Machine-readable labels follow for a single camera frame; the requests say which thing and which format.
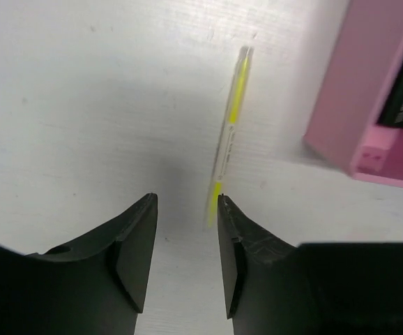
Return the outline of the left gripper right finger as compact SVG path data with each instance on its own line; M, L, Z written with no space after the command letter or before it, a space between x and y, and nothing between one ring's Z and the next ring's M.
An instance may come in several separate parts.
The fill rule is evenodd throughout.
M403 243L292 246L218 198L235 334L403 334Z

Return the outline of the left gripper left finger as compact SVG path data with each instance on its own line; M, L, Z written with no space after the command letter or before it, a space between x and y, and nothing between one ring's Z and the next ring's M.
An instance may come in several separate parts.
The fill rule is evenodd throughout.
M149 193L46 253L0 246L0 334L133 334L157 222L158 197Z

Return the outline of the yellow gel pen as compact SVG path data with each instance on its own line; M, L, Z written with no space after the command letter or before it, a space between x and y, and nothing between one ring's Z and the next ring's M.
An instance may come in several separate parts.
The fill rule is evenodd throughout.
M205 222L208 228L213 227L216 222L218 196L222 193L226 179L236 128L248 85L253 52L253 47L243 46L234 68L206 200Z

